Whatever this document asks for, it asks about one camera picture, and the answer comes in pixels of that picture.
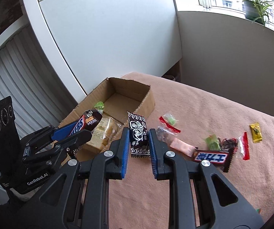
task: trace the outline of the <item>spider plant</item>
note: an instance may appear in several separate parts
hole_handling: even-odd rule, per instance
[[[267,22],[269,22],[269,12],[267,9],[271,7],[272,5],[269,4],[269,1],[263,1],[263,0],[243,0],[244,1],[251,1],[254,5],[254,7],[257,10],[257,14],[259,15],[257,18],[255,18],[252,22],[261,20],[262,24],[265,26]]]

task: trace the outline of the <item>snickers logo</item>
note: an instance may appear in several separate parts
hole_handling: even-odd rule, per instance
[[[223,164],[228,156],[228,153],[210,153],[210,152],[199,152],[194,161],[208,160],[212,163]]]
[[[82,117],[76,123],[76,125],[74,126],[74,128],[72,129],[71,133],[68,136],[71,136],[71,135],[77,133],[78,131],[81,131],[85,125],[84,120],[85,120],[85,117],[84,117],[84,115],[82,115]]]

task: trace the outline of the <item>window sill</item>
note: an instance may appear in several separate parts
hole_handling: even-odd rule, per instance
[[[235,11],[233,9],[228,9],[228,8],[221,8],[221,7],[205,8],[201,5],[192,5],[192,6],[185,6],[184,9],[181,8],[181,9],[177,9],[177,10],[178,10],[178,12],[181,12],[181,11],[210,12],[210,13],[216,13],[216,14],[230,15],[230,16],[248,20],[245,18],[245,14],[243,12]],[[272,24],[272,23],[266,24],[265,27],[274,31],[274,24]]]

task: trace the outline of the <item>pink blanket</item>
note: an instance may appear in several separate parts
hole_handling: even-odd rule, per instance
[[[210,134],[226,138],[247,131],[250,160],[234,158],[225,176],[255,209],[261,209],[264,221],[269,219],[274,213],[274,117],[159,77],[129,73],[123,78],[151,85],[156,105],[148,128],[157,128],[159,116],[171,112],[182,130],[178,138],[200,149],[206,149],[204,139]],[[263,135],[257,144],[249,128],[255,122]],[[129,156],[125,179],[110,181],[110,229],[168,228],[168,213],[168,181],[154,179],[150,159]]]

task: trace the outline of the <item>snickers wrapper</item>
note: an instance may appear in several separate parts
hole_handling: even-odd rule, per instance
[[[131,157],[150,157],[146,119],[127,112],[130,129]]]
[[[83,115],[80,117],[78,122],[75,124],[74,128],[72,129],[71,133],[68,136],[71,136],[78,131],[83,129],[92,131],[95,127],[99,124],[102,119],[101,113],[98,112],[96,109],[89,109],[86,110]]]
[[[193,161],[201,162],[203,160],[208,160],[214,166],[221,168],[223,172],[227,173],[233,154],[233,148],[224,151],[196,150],[193,154]]]

